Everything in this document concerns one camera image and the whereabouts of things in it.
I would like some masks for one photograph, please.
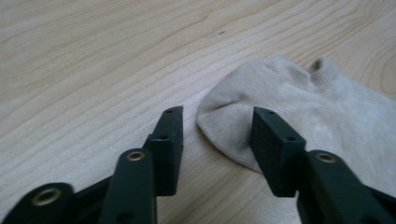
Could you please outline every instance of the fabric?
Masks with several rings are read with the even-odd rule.
[[[349,79],[319,58],[306,71],[283,57],[242,64],[201,102],[196,120],[227,157],[260,171],[249,148],[253,106],[275,111],[330,151],[365,184],[396,196],[396,102]]]

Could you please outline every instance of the light wood tabletop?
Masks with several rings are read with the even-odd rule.
[[[396,99],[395,24],[391,0],[1,1],[0,218],[43,184],[78,191],[112,175],[183,105],[177,195],[158,198],[159,223],[299,223],[295,200],[206,140],[197,106],[272,55],[303,67],[325,56]]]

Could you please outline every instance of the wooden surface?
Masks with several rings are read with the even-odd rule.
[[[159,223],[298,223],[294,200],[214,149],[195,125],[203,97],[241,63],[330,58],[396,98],[395,1],[0,2],[0,218],[49,182],[80,190],[184,105],[177,196]]]

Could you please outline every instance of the sock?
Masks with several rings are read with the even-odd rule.
[[[197,124],[227,157],[260,171],[249,147],[253,106],[275,111],[306,150],[340,156],[363,184],[396,196],[396,102],[319,58],[306,71],[282,57],[242,64],[201,102]]]

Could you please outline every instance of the beige sock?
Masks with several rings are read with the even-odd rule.
[[[242,64],[205,97],[196,119],[226,156],[260,171],[248,145],[253,106],[278,113],[306,150],[335,153],[365,185],[396,196],[395,101],[324,58],[309,71],[282,57]]]

